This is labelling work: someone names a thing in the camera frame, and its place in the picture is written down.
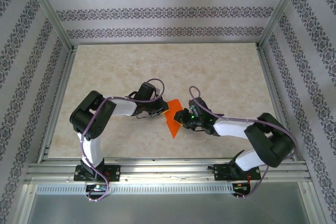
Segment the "table surface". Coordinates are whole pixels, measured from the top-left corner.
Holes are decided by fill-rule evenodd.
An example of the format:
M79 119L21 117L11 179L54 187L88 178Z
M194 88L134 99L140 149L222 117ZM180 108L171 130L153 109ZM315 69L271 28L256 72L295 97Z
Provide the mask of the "table surface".
M191 85L215 113L256 118L275 114L254 44L81 45L77 49L49 157L80 157L70 114L92 90L105 97L137 91L151 78L164 81L165 101L188 108ZM159 82L153 84L160 89ZM215 137L180 128L172 138L165 116L112 117L101 135L104 157L233 157L251 149L248 140Z

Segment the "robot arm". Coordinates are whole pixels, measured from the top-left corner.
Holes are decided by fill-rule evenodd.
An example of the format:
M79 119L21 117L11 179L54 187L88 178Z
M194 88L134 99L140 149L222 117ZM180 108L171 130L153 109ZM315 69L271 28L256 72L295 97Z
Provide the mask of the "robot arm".
M207 108L201 97L196 100ZM295 144L284 132L260 123L231 122L219 119L198 106L194 100L189 101L190 111L184 109L175 114L174 120L187 129L196 131L201 128L206 134L213 136L236 136L248 139L253 149L239 153L230 162L232 177L237 177L250 169L268 165L277 167L290 152ZM272 115L262 114L258 120L283 127Z
M99 114L94 120L92 126L83 138L83 152L85 157L81 159L81 166L92 179L98 179L98 174L91 168L92 166L99 172L104 172L104 159L100 148L100 135L105 129L109 119L114 115L137 116L146 111L150 117L160 115L169 109L168 104L162 97L153 102L142 102L158 97L156 87L148 82L144 82L139 91L132 92L127 98L112 98L105 102L101 107ZM92 111L96 111L99 105L105 100L102 94L97 91L91 91L86 98L79 104L70 116L70 123L77 132L80 140L82 133L86 129L93 117Z

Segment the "damask wallpaper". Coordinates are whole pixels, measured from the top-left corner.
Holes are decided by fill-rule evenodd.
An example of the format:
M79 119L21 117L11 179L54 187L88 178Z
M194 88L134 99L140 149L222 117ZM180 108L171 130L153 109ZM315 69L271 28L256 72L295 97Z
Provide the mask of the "damask wallpaper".
M0 0L0 30L0 223L11 223L68 53L37 0Z
M50 0L73 44L257 42L279 0Z
M291 0L265 48L282 110L336 223L335 0Z

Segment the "purple cable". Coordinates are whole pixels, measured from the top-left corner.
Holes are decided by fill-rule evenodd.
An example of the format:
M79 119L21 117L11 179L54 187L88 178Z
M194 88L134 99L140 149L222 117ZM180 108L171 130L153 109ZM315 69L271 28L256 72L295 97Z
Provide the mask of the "purple cable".
M146 102L154 102L154 101L156 101L157 99L160 99L160 98L162 97L162 95L163 95L163 93L164 93L164 89L165 89L163 81L160 80L160 79L157 79L157 78L152 78L152 79L148 80L147 82L150 82L150 81L159 81L159 82L161 82L161 84L162 84L162 92L161 92L157 97L155 97L154 99L151 99L151 100L147 100L147 101L135 100L135 99L126 98L126 97L107 97L107 98L105 98L105 99L101 102L101 104L98 106L98 108L97 108L95 114L93 115L93 117L91 118L89 124L86 126L85 130L83 131L82 136L81 136L81 139L80 139L80 149L81 149L81 151L82 151L82 158L85 159L85 161L89 164L89 167L90 167L92 170L94 170L100 177L102 177L102 178L104 179L105 183L106 183L106 191L105 191L105 193L104 193L102 196L100 196L99 198L97 198L97 199L92 199L92 198L90 198L91 193L89 193L89 195L88 195L88 199L89 199L89 201L96 201L96 202L97 202L97 201L99 201L99 200L101 200L101 199L104 199L104 198L107 196L107 194L109 193L110 183L109 183L109 181L107 180L107 178L106 178L101 172L99 172L99 171L93 166L93 164L89 161L89 159L87 158L87 156L86 156L86 154L85 154L85 152L84 152L84 145L83 145L85 135L88 133L89 129L90 129L91 126L93 125L93 122L94 122L94 120L96 119L97 115L99 114L101 108L103 107L103 105L104 105L108 100L119 99L119 100L127 100L127 101L131 101L131 102L144 102L144 103L146 103Z
M277 126L277 125L275 125L275 124L272 124L272 123L269 123L269 122L264 122L264 121L256 120L256 119L227 118L227 117L225 117L225 116L217 115L217 114L213 113L212 111L210 111L209 109L207 109L206 107L204 107L203 105L201 105L201 104L196 100L196 98L194 97L194 95L193 95L193 93L192 93L192 89L196 89L196 90L198 91L198 97L201 96L201 92L200 92L200 90L199 90L197 87L195 87L195 86L190 86L190 87L189 87L189 93L190 93L191 97L193 98L194 102L195 102L199 107L201 107L203 110L205 110L206 112L208 112L209 114L211 114L211 115L213 115L213 116L215 116L215 117L217 117L217 118L219 118L219 119L225 119L226 121L242 122L242 123L261 123L261 124L271 126L271 127L275 128L275 129L277 129L277 130L279 130L279 131L284 132L286 135L288 135L288 136L290 137L290 139L292 139L292 141L294 142L294 145L295 145L294 152L293 152L290 156L288 156L288 157L293 157L293 156L296 154L297 150L299 149L299 148L298 148L298 142L297 142L297 140L295 139L295 137L294 137L289 131L285 130L284 128L279 127L279 126ZM244 198L244 199L245 199L245 198L249 197L250 195L252 195L252 194L258 189L258 187L260 186L261 182L264 180L264 178L265 178L265 176L266 176L266 173L268 172L268 168L269 168L269 167L267 166L267 167L266 167L266 170L265 170L265 172L264 172L264 174L263 174L263 176L262 176L261 179L258 181L258 183L256 184L256 186L252 189L252 191L251 191L248 195L246 195L245 197L240 197L240 198Z

